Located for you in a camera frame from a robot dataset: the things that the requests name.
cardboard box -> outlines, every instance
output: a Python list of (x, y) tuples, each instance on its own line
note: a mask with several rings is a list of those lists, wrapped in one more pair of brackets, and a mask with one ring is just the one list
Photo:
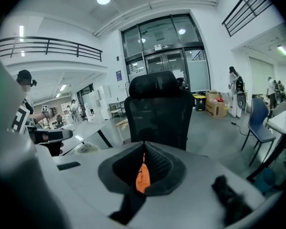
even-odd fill
[(214, 102), (214, 99), (217, 97), (221, 97), (221, 94), (218, 92), (209, 92), (205, 94), (206, 102), (205, 102), (205, 110), (212, 117), (225, 117), (227, 115), (228, 104), (227, 102)]

desk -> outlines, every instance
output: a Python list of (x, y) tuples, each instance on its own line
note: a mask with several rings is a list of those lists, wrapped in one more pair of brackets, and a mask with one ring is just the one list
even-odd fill
[(268, 157), (268, 159), (262, 163), (259, 168), (257, 168), (256, 171), (254, 171), (250, 176), (247, 177), (248, 181), (253, 182), (254, 177), (258, 175), (264, 168), (268, 167), (279, 155), (280, 153), (284, 150), (285, 145), (286, 145), (286, 111), (283, 113), (280, 113), (279, 115), (271, 118), (268, 120), (267, 124), (277, 132), (281, 133), (282, 136), (280, 140), (278, 141), (274, 151), (272, 154)]
[(77, 145), (83, 143), (84, 140), (88, 139), (90, 136), (92, 136), (95, 133), (98, 133), (101, 138), (104, 140), (106, 145), (108, 147), (112, 147), (112, 145), (109, 143), (107, 138), (104, 136), (103, 132), (101, 131), (101, 128), (105, 126), (105, 123), (92, 123), (92, 122), (80, 122), (80, 123), (74, 123), (69, 125), (64, 125), (62, 128), (66, 130), (72, 130), (73, 131), (73, 137), (63, 140), (63, 147), (61, 147), (62, 153), (61, 155), (65, 155), (66, 153), (70, 152), (72, 149), (74, 149)]
[[(60, 175), (74, 193), (86, 201), (87, 205), (97, 209), (104, 216), (109, 216), (120, 209), (123, 195), (106, 189), (98, 177), (98, 167), (105, 159), (132, 145), (106, 149), (94, 154), (56, 156), (53, 157), (53, 161), (56, 165), (79, 162), (80, 166), (62, 170)], [(220, 175), (227, 177), (228, 185), (236, 193), (244, 195), (246, 203), (252, 209), (256, 209), (265, 201), (253, 185), (218, 162), (206, 156), (165, 145), (157, 147), (184, 162), (187, 168), (185, 180), (169, 195), (148, 197), (139, 212), (129, 222), (130, 228), (224, 228), (225, 209), (211, 187), (216, 177)]]

office chair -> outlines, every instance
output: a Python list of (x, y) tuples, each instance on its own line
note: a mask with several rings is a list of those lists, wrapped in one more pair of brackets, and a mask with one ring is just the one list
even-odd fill
[(263, 126), (263, 121), (268, 116), (268, 113), (269, 113), (268, 108), (267, 108), (266, 104), (264, 103), (263, 99), (252, 98), (252, 111), (251, 111), (249, 122), (248, 122), (249, 132), (248, 132), (248, 135), (247, 135), (245, 142), (242, 146), (241, 151), (245, 147), (245, 144), (247, 142), (247, 139), (249, 137), (250, 132), (252, 132), (252, 134), (257, 138), (257, 142), (256, 142), (253, 149), (256, 148), (258, 143), (259, 143), (259, 146), (258, 146), (257, 151), (254, 154), (254, 157), (253, 157), (252, 161), (250, 162), (249, 166), (251, 166), (253, 161), (255, 160), (261, 145), (263, 143), (271, 142), (271, 145), (268, 149), (268, 152), (267, 152), (263, 162), (265, 161), (266, 157), (268, 156), (268, 154), (270, 152), (272, 144), (276, 138), (266, 127)]
[(170, 71), (134, 78), (124, 105), (132, 142), (150, 141), (186, 149), (193, 96)]
[(57, 118), (56, 118), (56, 121), (57, 121), (57, 128), (60, 128), (60, 127), (63, 126), (62, 116), (58, 115)]

yellow lid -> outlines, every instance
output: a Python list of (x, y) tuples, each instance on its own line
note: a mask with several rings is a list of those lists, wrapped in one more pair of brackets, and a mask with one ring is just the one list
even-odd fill
[(197, 96), (194, 96), (194, 98), (205, 98), (205, 96), (197, 95)]

blue chair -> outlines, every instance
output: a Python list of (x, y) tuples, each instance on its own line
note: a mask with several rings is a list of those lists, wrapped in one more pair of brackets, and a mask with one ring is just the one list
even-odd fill
[(266, 159), (266, 157), (268, 156), (270, 152), (272, 144), (276, 138), (266, 127), (263, 126), (263, 121), (266, 119), (268, 114), (269, 114), (269, 111), (264, 101), (261, 98), (252, 98), (252, 111), (251, 111), (251, 115), (250, 115), (249, 123), (248, 123), (249, 132), (248, 132), (248, 135), (246, 137), (246, 140), (243, 144), (241, 151), (245, 147), (245, 144), (248, 140), (250, 132), (257, 138), (257, 142), (253, 149), (256, 148), (258, 143), (259, 143), (259, 146), (249, 166), (252, 165), (261, 145), (263, 143), (272, 142), (265, 156), (265, 159)]

